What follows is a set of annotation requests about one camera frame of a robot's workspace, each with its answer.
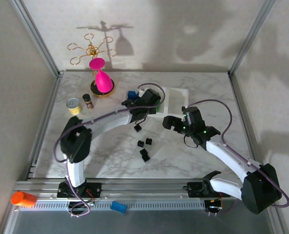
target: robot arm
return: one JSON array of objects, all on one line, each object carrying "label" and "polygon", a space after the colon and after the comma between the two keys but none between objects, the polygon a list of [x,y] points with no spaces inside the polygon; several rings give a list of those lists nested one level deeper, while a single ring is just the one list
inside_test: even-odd
[{"label": "robot arm", "polygon": [[153,89],[148,89],[137,100],[124,101],[117,109],[100,117],[85,120],[79,120],[77,117],[70,118],[62,134],[81,122],[90,122],[90,124],[70,131],[60,142],[63,156],[67,159],[68,175],[72,186],[79,189],[86,181],[84,159],[89,155],[90,144],[94,138],[120,125],[141,120],[147,114],[156,113],[155,108],[133,109],[133,107],[155,106],[159,101],[159,94]]},{"label": "robot arm", "polygon": [[240,160],[223,144],[220,132],[212,126],[206,126],[197,107],[182,109],[184,121],[180,118],[167,116],[163,126],[192,138],[197,146],[212,153],[230,167],[239,177],[239,182],[227,181],[222,178],[213,178],[218,171],[214,171],[203,178],[203,193],[225,193],[243,201],[244,205],[254,214],[258,214],[268,206],[278,201],[282,194],[274,188],[258,171],[250,165],[266,173],[278,184],[275,169],[270,165],[260,165],[257,161],[247,158],[247,163]]}]

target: orange cap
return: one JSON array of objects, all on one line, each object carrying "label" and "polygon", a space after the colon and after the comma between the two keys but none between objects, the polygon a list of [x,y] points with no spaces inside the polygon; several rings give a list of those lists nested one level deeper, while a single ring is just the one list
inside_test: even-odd
[{"label": "orange cap", "polygon": [[37,197],[32,194],[17,191],[11,197],[11,203],[17,206],[33,207],[37,201]]}]

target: wire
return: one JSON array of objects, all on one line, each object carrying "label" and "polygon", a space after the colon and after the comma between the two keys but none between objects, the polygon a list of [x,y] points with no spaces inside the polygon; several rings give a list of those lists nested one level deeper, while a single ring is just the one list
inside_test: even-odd
[{"label": "wire", "polygon": [[286,204],[283,204],[283,205],[274,205],[272,204],[273,207],[277,207],[277,208],[285,208],[287,206],[289,206],[289,197],[288,195],[280,188],[280,186],[278,186],[269,176],[267,176],[263,171],[261,171],[258,167],[256,167],[255,165],[249,163],[249,161],[244,158],[243,156],[241,156],[237,151],[235,151],[233,148],[231,148],[229,145],[227,145],[225,139],[224,139],[224,135],[225,133],[229,130],[229,128],[231,127],[231,124],[232,124],[232,120],[233,120],[233,117],[232,117],[232,112],[230,110],[230,108],[222,101],[219,101],[219,100],[216,100],[216,99],[205,99],[205,100],[202,100],[202,101],[197,101],[197,102],[194,102],[190,105],[188,105],[189,107],[191,106],[194,106],[194,105],[197,105],[197,104],[200,104],[202,102],[206,102],[206,101],[214,101],[214,102],[219,102],[220,104],[224,105],[225,108],[228,110],[229,112],[229,115],[230,115],[230,122],[229,124],[227,125],[227,127],[225,128],[225,130],[223,131],[223,133],[221,134],[221,140],[222,140],[222,143],[225,145],[226,149],[228,149],[229,151],[231,151],[239,160],[243,161],[244,163],[248,164],[248,166],[251,166],[252,168],[254,168],[256,171],[258,171],[264,178],[267,179],[268,182],[270,182],[271,185],[274,186],[274,188],[276,188],[281,194],[283,194],[283,196],[285,197],[286,199]]},{"label": "wire", "polygon": [[184,144],[185,144],[186,146],[188,146],[188,147],[191,147],[191,148],[196,149],[196,148],[198,147],[198,145],[196,145],[196,147],[193,147],[193,146],[191,146],[191,145],[188,145],[188,144],[185,142],[185,138],[186,138],[186,137],[187,137],[187,135],[184,135],[184,137],[183,137]]},{"label": "wire", "polygon": [[[135,110],[135,109],[142,109],[142,108],[145,108],[145,109],[151,109],[151,108],[155,108],[159,105],[161,105],[164,101],[165,101],[165,98],[166,98],[166,95],[165,95],[165,91],[162,89],[162,87],[160,87],[158,84],[155,84],[155,83],[143,83],[141,85],[138,86],[138,89],[142,86],[145,86],[145,85],[153,85],[153,86],[156,86],[157,88],[159,88],[162,93],[163,93],[163,98],[162,100],[156,104],[156,105],[153,105],[153,106],[135,106],[135,107],[130,107],[130,108],[126,108],[126,109],[120,109],[120,110],[115,110],[115,111],[112,111],[110,113],[107,113],[105,115],[102,115],[102,116],[99,116],[97,118],[94,118],[90,121],[87,121],[87,122],[84,122],[84,123],[80,123],[80,124],[77,124],[69,129],[67,129],[64,133],[61,134],[61,136],[57,139],[57,141],[55,142],[54,146],[53,146],[53,156],[54,156],[54,159],[57,161],[57,162],[60,162],[60,163],[65,163],[65,169],[66,169],[66,172],[65,172],[65,178],[66,178],[66,181],[67,181],[67,184],[68,186],[70,187],[72,193],[74,194],[74,196],[80,200],[80,202],[76,203],[72,209],[71,209],[71,216],[76,216],[76,217],[81,217],[81,216],[84,216],[86,214],[89,214],[90,212],[90,205],[84,201],[75,191],[75,189],[73,188],[72,186],[72,183],[71,183],[71,180],[70,180],[70,176],[69,176],[69,173],[68,173],[68,166],[67,166],[67,159],[63,159],[63,160],[59,160],[57,158],[57,147],[58,147],[58,144],[60,143],[60,141],[67,135],[69,134],[72,130],[76,129],[76,128],[79,128],[81,126],[84,126],[86,124],[93,124],[103,118],[106,118],[108,116],[111,116],[111,115],[116,115],[117,113],[121,113],[121,112],[126,112],[126,111],[131,111],[131,110]],[[73,213],[73,209],[79,205],[84,205],[85,207],[87,207],[87,211],[86,212],[83,212],[81,214],[78,214],[78,215],[75,215]]]},{"label": "wire", "polygon": [[218,214],[224,215],[224,214],[230,212],[231,210],[233,210],[236,207],[237,203],[238,203],[238,199],[235,200],[235,202],[233,203],[233,205],[230,208],[228,208],[227,210],[222,210]]},{"label": "wire", "polygon": [[94,200],[94,201],[96,201],[96,199],[95,199],[95,197],[92,195],[92,192],[91,192],[91,190],[90,189],[86,189],[86,192],[90,195],[90,197],[91,197],[91,199],[90,199],[90,201],[89,202],[91,202],[92,201],[92,199]]},{"label": "wire", "polygon": [[219,193],[219,195],[220,195],[221,207],[223,208],[223,202],[222,202],[222,194],[221,194],[221,193]]}]

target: spice jar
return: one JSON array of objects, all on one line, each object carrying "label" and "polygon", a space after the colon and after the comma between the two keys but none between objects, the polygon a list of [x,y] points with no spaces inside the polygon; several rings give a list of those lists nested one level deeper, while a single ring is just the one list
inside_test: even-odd
[{"label": "spice jar", "polygon": [[90,95],[89,94],[84,94],[82,96],[82,98],[84,99],[84,102],[86,103],[86,106],[89,110],[92,110],[94,108],[93,104],[92,104],[92,101],[91,101],[91,98],[90,98]]}]

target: tin can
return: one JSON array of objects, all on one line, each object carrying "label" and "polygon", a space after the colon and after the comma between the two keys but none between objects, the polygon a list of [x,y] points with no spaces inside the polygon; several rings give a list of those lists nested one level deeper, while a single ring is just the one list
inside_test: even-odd
[{"label": "tin can", "polygon": [[89,94],[84,94],[82,96],[82,98],[84,99],[84,102],[86,103],[86,106],[89,110],[92,110],[94,108],[94,105],[92,104],[91,98]]},{"label": "tin can", "polygon": [[77,98],[68,99],[66,107],[70,110],[72,115],[77,115],[82,110],[81,104]]}]

